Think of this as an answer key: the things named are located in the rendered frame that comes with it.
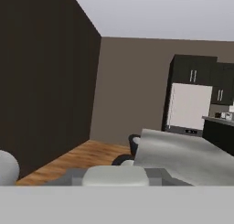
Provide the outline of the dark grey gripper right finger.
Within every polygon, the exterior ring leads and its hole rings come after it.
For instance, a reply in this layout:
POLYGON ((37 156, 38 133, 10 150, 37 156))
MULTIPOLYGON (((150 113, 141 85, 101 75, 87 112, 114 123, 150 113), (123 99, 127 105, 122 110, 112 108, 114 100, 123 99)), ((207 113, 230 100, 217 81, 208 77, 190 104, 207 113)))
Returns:
POLYGON ((163 168, 146 168, 145 172, 151 186, 188 186, 188 183, 171 177, 163 168))

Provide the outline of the small white countertop item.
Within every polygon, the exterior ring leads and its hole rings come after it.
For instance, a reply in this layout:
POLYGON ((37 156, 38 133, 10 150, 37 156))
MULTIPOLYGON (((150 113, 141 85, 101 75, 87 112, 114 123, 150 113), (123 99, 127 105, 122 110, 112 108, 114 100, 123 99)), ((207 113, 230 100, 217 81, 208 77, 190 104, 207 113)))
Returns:
POLYGON ((221 113, 221 118, 228 120, 228 121, 233 121, 234 120, 234 113, 233 112, 223 112, 223 113, 221 113))

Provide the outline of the dark base cupboard run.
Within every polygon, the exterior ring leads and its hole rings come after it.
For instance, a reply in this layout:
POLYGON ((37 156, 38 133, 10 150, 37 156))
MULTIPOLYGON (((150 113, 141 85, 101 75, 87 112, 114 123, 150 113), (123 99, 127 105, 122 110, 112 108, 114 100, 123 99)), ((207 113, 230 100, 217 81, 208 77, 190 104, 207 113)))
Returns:
POLYGON ((234 156, 234 126, 205 120, 202 137, 234 156))

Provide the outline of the black stool with white seat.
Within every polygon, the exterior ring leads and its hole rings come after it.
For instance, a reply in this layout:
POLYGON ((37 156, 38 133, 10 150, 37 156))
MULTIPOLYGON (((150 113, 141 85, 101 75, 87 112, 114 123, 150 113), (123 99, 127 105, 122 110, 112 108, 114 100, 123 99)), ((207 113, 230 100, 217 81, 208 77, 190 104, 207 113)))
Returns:
POLYGON ((138 144, 140 143, 141 136, 139 134, 131 134, 128 137, 130 150, 132 155, 136 155, 138 144))
POLYGON ((112 161, 112 165, 133 165, 133 162, 132 155, 119 155, 112 161))
POLYGON ((19 172, 17 160, 10 153, 0 150, 0 186, 14 186, 19 172))

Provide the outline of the dark wall cupboard run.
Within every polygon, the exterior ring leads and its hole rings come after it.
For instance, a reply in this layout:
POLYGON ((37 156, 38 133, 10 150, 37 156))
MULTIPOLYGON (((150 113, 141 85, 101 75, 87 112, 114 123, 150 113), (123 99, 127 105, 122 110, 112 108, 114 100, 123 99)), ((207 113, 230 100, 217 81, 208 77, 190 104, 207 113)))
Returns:
POLYGON ((217 57, 174 55, 169 68, 162 130, 165 131, 173 83, 211 86, 211 102, 229 106, 234 100, 234 63, 218 62, 217 57))

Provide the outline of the white fridge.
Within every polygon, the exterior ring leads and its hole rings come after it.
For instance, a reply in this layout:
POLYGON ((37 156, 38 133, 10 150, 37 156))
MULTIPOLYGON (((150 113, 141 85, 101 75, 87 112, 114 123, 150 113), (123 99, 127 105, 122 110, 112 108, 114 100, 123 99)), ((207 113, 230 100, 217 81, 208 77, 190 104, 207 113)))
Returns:
POLYGON ((211 86, 173 83, 165 131, 201 137, 211 94, 211 86))

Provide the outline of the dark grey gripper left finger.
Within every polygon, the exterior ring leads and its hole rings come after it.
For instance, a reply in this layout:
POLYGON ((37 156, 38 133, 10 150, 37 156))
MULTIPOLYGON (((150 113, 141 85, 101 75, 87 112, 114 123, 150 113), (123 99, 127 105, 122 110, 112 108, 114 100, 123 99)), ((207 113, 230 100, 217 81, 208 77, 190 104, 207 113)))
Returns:
POLYGON ((86 172, 85 168, 68 169, 61 177, 48 181, 46 186, 81 186, 82 178, 86 172))

